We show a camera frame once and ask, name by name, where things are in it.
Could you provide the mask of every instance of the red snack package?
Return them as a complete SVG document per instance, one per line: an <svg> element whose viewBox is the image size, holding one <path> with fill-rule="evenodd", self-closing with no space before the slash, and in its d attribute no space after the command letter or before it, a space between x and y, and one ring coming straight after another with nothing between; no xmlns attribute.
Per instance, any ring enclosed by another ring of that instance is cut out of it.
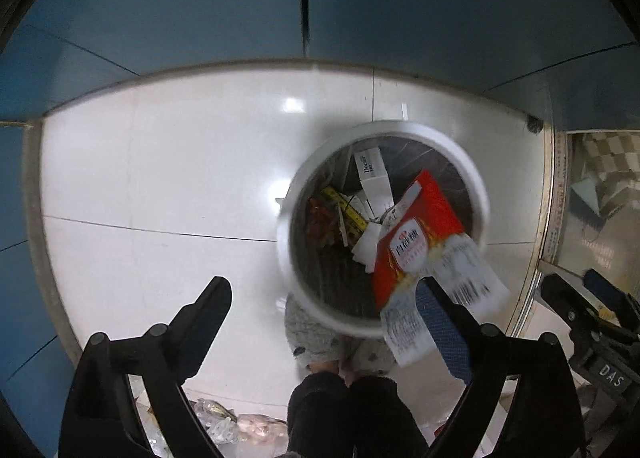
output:
<svg viewBox="0 0 640 458"><path fill-rule="evenodd" d="M373 274L378 311L407 274L426 269L430 249L464 230L438 183L423 170L383 221Z"/></svg>

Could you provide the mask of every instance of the trash can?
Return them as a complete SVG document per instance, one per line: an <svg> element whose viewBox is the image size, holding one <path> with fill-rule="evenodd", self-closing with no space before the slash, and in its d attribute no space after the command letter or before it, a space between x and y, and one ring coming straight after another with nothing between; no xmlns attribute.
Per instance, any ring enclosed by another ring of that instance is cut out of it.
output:
<svg viewBox="0 0 640 458"><path fill-rule="evenodd" d="M305 228L309 199L326 186L344 194L361 189L353 154L371 148L380 149L395 203L425 169L481 250L489 219L489 199L476 166L439 131L380 120L338 133L320 146L297 171L281 203L276 234L280 268L305 310L325 326L359 338L383 336L372 274L344 247L317 248Z"/></svg>

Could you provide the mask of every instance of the white cardboard box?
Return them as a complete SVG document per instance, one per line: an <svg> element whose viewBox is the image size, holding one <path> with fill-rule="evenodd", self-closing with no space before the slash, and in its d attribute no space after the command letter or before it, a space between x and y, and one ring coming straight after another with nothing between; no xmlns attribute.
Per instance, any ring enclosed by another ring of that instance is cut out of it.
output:
<svg viewBox="0 0 640 458"><path fill-rule="evenodd" d="M385 163L382 161L379 148L366 149L353 155L358 168L360 183L367 195L369 205L376 215L382 216L386 210L394 206L394 197L386 174Z"/></svg>

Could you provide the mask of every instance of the screw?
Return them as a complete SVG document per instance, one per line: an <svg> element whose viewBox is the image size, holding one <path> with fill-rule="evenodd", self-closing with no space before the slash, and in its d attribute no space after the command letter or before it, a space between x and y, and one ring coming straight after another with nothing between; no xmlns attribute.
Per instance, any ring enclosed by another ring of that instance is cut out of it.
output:
<svg viewBox="0 0 640 458"><path fill-rule="evenodd" d="M487 337L495 337L497 335L500 335L500 330L498 329L498 327L491 323L483 324L480 327L480 331L482 332L483 335L486 335Z"/></svg>
<svg viewBox="0 0 640 458"><path fill-rule="evenodd" d="M94 333L91 337L89 337L89 342L94 346L100 344L103 340L104 333L102 332Z"/></svg>
<svg viewBox="0 0 640 458"><path fill-rule="evenodd" d="M158 323L158 324L154 324L151 327L151 330L149 330L149 333L151 333L153 337L159 337L166 332L166 329L167 329L166 324Z"/></svg>

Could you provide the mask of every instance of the blue gripper pad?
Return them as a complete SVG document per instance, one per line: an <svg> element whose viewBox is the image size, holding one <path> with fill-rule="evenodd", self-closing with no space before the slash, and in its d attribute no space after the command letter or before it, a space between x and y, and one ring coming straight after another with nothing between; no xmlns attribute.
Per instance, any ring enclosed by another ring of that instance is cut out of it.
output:
<svg viewBox="0 0 640 458"><path fill-rule="evenodd" d="M604 306L614 312L619 310L626 298L624 292L621 292L593 269L585 273L582 283L589 292L602 301Z"/></svg>
<svg viewBox="0 0 640 458"><path fill-rule="evenodd" d="M469 385L472 378L471 352L455 324L433 295L426 279L421 279L415 289L415 305L451 375Z"/></svg>

